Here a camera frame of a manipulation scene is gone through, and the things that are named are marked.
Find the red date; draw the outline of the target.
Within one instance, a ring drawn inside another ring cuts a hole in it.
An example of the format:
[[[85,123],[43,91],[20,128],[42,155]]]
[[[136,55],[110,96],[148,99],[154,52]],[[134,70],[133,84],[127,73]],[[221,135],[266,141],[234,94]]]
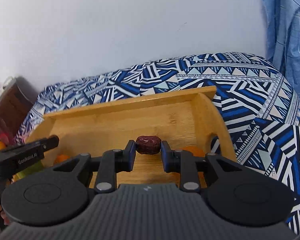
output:
[[[139,154],[154,155],[158,154],[161,149],[161,139],[152,135],[139,136],[135,144]]]

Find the smaller green apple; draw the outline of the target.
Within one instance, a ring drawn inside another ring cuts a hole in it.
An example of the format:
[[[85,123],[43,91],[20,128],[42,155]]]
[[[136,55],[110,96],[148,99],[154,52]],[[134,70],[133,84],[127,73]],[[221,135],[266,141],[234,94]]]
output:
[[[27,167],[26,169],[18,172],[13,176],[13,181],[18,181],[20,179],[25,178],[26,176],[29,176],[31,174],[34,174],[36,172],[40,172],[44,169],[44,166],[41,161],[31,165],[30,167]]]

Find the wooden serving tray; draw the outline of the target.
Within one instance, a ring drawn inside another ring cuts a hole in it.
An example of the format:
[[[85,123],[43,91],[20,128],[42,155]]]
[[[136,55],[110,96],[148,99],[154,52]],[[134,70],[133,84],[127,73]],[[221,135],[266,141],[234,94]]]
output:
[[[59,137],[58,147],[46,152],[44,166],[51,166],[60,153],[99,157],[107,150],[125,148],[141,135],[155,135],[172,149],[197,146],[205,153],[217,137],[222,156],[236,160],[229,132],[212,103],[216,90],[215,86],[186,89],[49,113],[28,141]]]

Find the blue plaid cloth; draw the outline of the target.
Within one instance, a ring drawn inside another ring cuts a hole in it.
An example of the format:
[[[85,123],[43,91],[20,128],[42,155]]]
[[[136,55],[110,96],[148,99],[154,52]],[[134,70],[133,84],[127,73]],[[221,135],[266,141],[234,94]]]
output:
[[[262,0],[267,20],[267,60],[300,98],[300,0]]]

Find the brown wooden cabinet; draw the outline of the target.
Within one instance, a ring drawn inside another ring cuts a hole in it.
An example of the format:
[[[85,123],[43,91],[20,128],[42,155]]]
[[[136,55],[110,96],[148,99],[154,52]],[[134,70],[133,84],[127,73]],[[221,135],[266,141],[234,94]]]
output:
[[[28,112],[32,108],[38,93],[23,77],[8,77],[0,88],[0,119],[3,120],[13,137]]]

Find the small mandarin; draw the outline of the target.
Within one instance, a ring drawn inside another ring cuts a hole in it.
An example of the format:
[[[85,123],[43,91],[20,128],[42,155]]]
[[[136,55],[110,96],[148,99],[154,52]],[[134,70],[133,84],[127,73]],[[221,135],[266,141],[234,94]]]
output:
[[[197,146],[185,146],[182,148],[182,150],[191,152],[195,157],[202,157],[202,158],[205,157],[205,152],[200,147]],[[207,185],[204,179],[203,172],[198,172],[198,176],[199,176],[201,188],[206,188]]]
[[[54,165],[60,164],[66,160],[70,159],[70,156],[68,156],[67,154],[58,154],[56,156],[56,158],[53,161]]]

